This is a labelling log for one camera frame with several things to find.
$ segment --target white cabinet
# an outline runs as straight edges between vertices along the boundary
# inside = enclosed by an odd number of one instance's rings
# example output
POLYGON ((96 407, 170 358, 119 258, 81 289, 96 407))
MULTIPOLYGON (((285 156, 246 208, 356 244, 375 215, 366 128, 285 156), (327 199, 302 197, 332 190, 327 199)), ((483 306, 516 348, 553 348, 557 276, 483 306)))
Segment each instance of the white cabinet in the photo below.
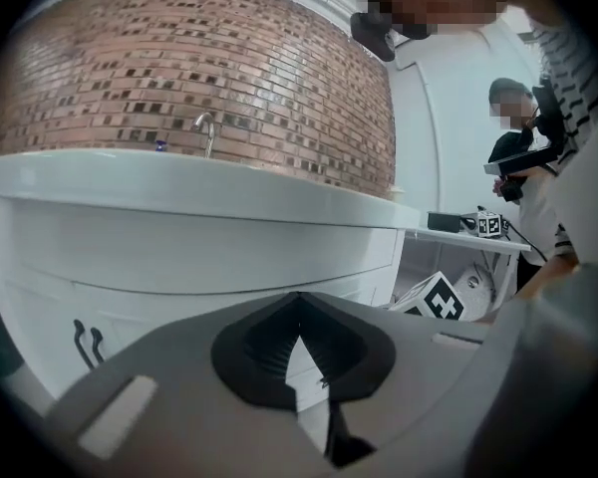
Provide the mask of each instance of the white cabinet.
POLYGON ((114 354, 165 324, 283 292, 323 292, 372 305, 373 298, 377 289, 381 287, 384 277, 390 276, 390 269, 382 268, 336 280, 295 285, 283 289, 211 296, 162 296, 102 289, 80 284, 76 284, 75 289, 84 306, 96 314, 98 320, 106 321, 107 327, 111 328, 114 337, 109 342, 109 351, 114 354))
POLYGON ((109 321, 85 309, 71 282, 26 268, 11 273, 0 282, 0 311, 27 365, 52 396, 119 350, 109 321))
MULTIPOLYGON (((0 313, 57 398, 87 361, 174 321, 293 291, 385 304, 404 235, 0 198, 0 313)), ((316 372, 300 367, 293 380, 312 391, 316 372)))

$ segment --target dark hair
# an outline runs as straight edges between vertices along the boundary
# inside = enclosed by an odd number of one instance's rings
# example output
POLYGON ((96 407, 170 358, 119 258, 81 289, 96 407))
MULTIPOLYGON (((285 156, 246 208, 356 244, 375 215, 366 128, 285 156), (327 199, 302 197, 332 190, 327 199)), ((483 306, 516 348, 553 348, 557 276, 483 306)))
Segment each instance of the dark hair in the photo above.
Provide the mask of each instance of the dark hair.
POLYGON ((533 94, 531 93, 531 90, 528 89, 521 82, 517 82, 516 80, 513 80, 511 78, 498 78, 494 80, 489 86, 489 103, 491 105, 497 103, 500 93, 508 91, 521 92, 528 96, 530 99, 533 99, 533 94))

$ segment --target faucet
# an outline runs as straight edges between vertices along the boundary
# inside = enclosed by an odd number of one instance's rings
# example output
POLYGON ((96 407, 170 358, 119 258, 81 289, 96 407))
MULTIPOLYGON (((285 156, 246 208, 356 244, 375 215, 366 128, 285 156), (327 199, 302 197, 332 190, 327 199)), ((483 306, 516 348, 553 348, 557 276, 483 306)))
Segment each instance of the faucet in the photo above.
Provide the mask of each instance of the faucet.
POLYGON ((212 143, 215 140, 215 120, 211 114, 201 114, 192 125, 193 130, 201 131, 203 127, 203 123, 206 122, 208 124, 208 141, 206 142, 206 153, 204 155, 205 158, 210 158, 210 153, 212 152, 212 143))

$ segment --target striped shirt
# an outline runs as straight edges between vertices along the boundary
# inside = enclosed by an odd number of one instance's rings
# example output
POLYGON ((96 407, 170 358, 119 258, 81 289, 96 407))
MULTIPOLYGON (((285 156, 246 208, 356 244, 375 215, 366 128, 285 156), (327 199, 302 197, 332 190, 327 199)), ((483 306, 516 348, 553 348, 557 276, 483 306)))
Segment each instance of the striped shirt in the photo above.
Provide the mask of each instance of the striped shirt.
MULTIPOLYGON (((589 139, 598 121, 598 57, 589 40, 571 24, 548 27, 531 20, 543 64, 565 119, 565 146, 556 168, 562 170, 589 139)), ((556 255, 574 249, 562 225, 556 231, 556 255)))

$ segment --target person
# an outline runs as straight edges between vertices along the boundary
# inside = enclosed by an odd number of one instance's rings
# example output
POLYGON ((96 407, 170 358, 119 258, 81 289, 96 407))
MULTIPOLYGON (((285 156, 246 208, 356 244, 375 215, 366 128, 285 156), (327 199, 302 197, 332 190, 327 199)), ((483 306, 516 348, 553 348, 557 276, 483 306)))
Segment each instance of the person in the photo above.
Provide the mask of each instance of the person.
MULTIPOLYGON (((558 159, 558 171, 566 169, 598 129, 598 57, 588 38, 564 18, 555 0, 389 1, 395 21, 429 26, 453 24, 476 28, 493 22, 507 5, 523 9, 544 54, 544 65, 565 118, 567 140, 558 159)), ((562 214, 571 218, 572 210, 558 207, 559 219, 562 214)), ((547 283, 571 274, 577 265, 571 240, 564 226, 558 224, 554 255, 516 296, 531 299, 547 283)))
MULTIPOLYGON (((494 80, 489 87, 489 107, 493 115, 502 119, 504 126, 516 132, 508 132, 498 139, 487 162, 548 145, 548 140, 535 132, 533 121, 538 105, 531 90, 521 82, 510 78, 494 80)), ((520 232, 536 247, 521 252, 518 257, 516 289, 520 291, 544 264, 543 256, 553 255, 557 221, 545 198, 550 173, 542 168, 529 168, 509 177, 520 189, 521 197, 514 201, 519 206, 520 232)), ((500 187, 503 182, 501 178, 494 182, 493 192, 498 196, 502 196, 500 187)))

